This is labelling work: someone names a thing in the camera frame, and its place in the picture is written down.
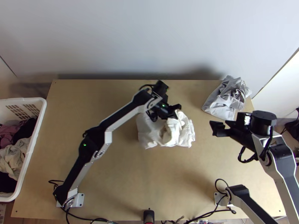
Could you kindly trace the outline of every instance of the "white laundry basket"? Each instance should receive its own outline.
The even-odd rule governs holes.
[[[41,122],[43,121],[44,112],[46,110],[47,101],[40,97],[35,98],[12,98],[0,100],[0,124],[14,125],[20,121],[27,120],[38,116],[31,140],[28,145],[24,163],[16,184],[15,192],[1,193],[0,202],[10,202],[14,200],[20,193],[24,177],[30,162],[31,155],[36,143]]]

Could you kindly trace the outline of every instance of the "crumpled white shirt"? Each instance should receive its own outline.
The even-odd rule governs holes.
[[[252,91],[241,78],[228,75],[202,106],[202,110],[223,120],[234,120],[236,110],[244,108],[245,99]]]
[[[0,171],[8,173],[8,176],[16,181],[19,178],[30,139],[31,137],[19,139],[15,145],[0,149]]]
[[[141,113],[136,118],[138,140],[145,148],[160,146],[191,147],[195,141],[195,132],[192,120],[179,110],[176,110],[178,119],[158,119],[152,122],[146,113]]]

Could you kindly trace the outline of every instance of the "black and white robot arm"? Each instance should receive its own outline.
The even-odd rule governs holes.
[[[269,112],[239,112],[236,121],[225,121],[229,129],[225,129],[222,122],[210,121],[210,125],[214,136],[231,137],[243,145],[238,157],[240,162],[260,161],[264,171],[274,179],[290,223],[299,224],[296,162],[292,150],[286,145],[283,137],[273,131],[276,120],[275,114]],[[248,160],[241,159],[245,148],[254,153]],[[255,224],[277,223],[250,197],[249,190],[245,186],[229,186],[225,194],[227,197],[220,205],[227,206],[231,203],[240,207]]]
[[[79,156],[69,175],[62,185],[53,192],[57,206],[67,210],[70,207],[81,207],[84,194],[78,192],[78,186],[94,161],[101,158],[112,143],[112,132],[138,113],[146,112],[152,121],[177,118],[175,110],[181,109],[180,104],[170,106],[166,94],[168,86],[162,81],[151,88],[140,90],[133,96],[130,103],[104,119],[98,126],[87,130],[79,146]]]

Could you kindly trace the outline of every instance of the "wooden table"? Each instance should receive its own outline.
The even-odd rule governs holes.
[[[113,132],[107,153],[91,167],[79,186],[85,193],[82,208],[73,214],[109,220],[141,220],[143,210],[155,211],[156,220],[193,218],[215,207],[217,178],[229,185],[243,184],[251,197],[271,216],[285,215],[274,181],[259,162],[242,164],[237,156],[241,145],[230,138],[212,136],[210,120],[220,121],[201,110],[220,81],[165,81],[169,103],[182,105],[193,121],[196,141],[190,149],[155,147],[138,143],[135,119]],[[56,207],[50,179],[64,180],[73,166],[82,134],[128,103],[138,88],[153,81],[56,80],[47,98],[47,110],[39,137],[17,197],[12,216],[65,219]],[[244,111],[253,106],[246,100]],[[251,152],[245,151],[244,158]],[[215,213],[211,219],[246,218],[240,209]]]

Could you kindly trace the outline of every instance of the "floor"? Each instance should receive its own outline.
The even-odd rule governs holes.
[[[281,132],[283,130],[283,126],[277,126],[275,127],[275,130],[277,132]],[[294,150],[296,147],[299,148],[299,142],[292,138],[292,136],[285,132],[283,134],[283,137],[288,144],[288,146]],[[5,212],[5,218],[4,218],[4,224],[65,224],[65,220],[40,220],[40,219],[28,219],[28,218],[12,218],[10,217],[11,211],[13,207],[13,202],[8,203],[6,205],[6,212]],[[83,223],[89,223],[89,221],[82,221],[77,220],[75,218],[70,217],[69,221],[71,224],[83,224]],[[211,223],[227,223],[227,224],[253,224],[253,222],[250,219],[234,219],[234,220],[209,220]],[[278,224],[289,224],[289,221],[287,217],[281,218],[277,220]],[[119,224],[142,224],[142,221],[119,221]]]

